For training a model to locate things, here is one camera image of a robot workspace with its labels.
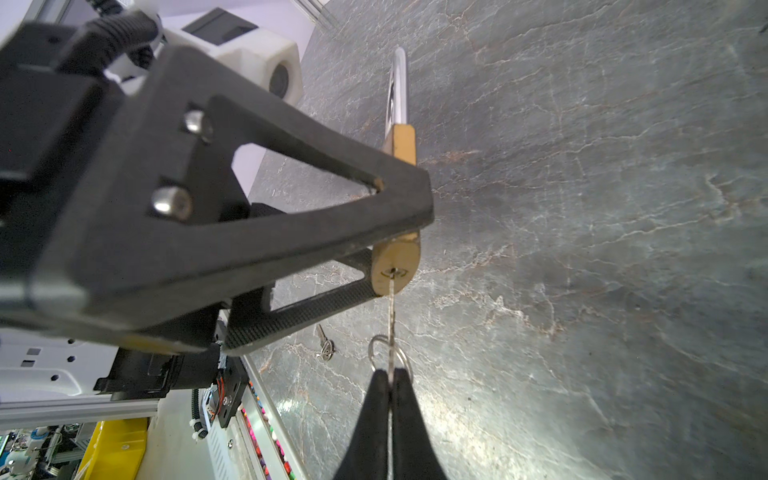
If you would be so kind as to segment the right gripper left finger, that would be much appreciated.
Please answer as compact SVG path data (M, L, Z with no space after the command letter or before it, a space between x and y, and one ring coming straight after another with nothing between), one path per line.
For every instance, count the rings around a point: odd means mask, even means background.
M339 479L376 479L388 476L390 384L385 371L370 380L347 451L334 475Z

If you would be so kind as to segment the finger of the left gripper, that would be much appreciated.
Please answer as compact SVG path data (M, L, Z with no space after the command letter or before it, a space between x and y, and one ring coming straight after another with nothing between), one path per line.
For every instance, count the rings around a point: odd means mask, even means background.
M131 319L125 336L51 335L162 353L204 350L215 310L307 268L352 255L433 220L428 174L342 136L270 93L253 101L187 98L141 89L115 115L104 163L130 195L106 304ZM255 143L372 189L321 210L261 214L232 168Z
M273 286L268 284L232 300L223 352L243 356L340 312L376 298L371 283L372 251L363 249L337 260L363 274L338 286L273 310Z

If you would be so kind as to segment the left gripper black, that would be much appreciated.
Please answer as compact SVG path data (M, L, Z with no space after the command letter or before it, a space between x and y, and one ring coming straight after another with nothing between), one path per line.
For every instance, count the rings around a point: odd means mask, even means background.
M1 322L58 335L125 336L104 301L132 198L103 147L126 100L98 61L100 24L24 23L1 50Z

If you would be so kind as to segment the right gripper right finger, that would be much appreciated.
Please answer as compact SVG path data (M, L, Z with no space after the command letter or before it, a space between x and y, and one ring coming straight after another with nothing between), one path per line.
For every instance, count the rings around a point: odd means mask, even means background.
M410 376L402 368L394 371L391 411L393 478L446 480L430 442Z

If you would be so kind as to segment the silver key with ring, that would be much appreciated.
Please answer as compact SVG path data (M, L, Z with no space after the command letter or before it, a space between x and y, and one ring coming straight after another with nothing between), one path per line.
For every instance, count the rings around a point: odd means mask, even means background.
M384 272L385 277L388 280L388 320L387 320L387 334L375 335L368 343L367 358L371 366L372 371L377 370L377 364L375 361L375 345L382 344L387 348L387 365L386 372L388 381L391 385L394 384L395 372L397 370L396 361L399 360L402 368L409 376L412 376L411 363L407 354L396 342L396 302L395 302L395 281L405 276L405 271L398 268L391 268Z

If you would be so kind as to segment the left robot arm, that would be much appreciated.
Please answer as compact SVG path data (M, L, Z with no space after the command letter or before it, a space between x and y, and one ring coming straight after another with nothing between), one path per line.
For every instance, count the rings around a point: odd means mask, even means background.
M1 50L1 403L162 397L372 300L372 246L434 217L429 175L191 46L138 92L103 69L138 35L29 22ZM256 144L370 189L283 213L232 166Z

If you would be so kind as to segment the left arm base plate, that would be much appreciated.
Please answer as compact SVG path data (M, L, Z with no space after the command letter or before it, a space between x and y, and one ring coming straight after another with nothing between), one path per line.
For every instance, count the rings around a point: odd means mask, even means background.
M249 376L240 357L228 357L216 379L215 419L222 429L227 429L236 416L243 395L249 387Z

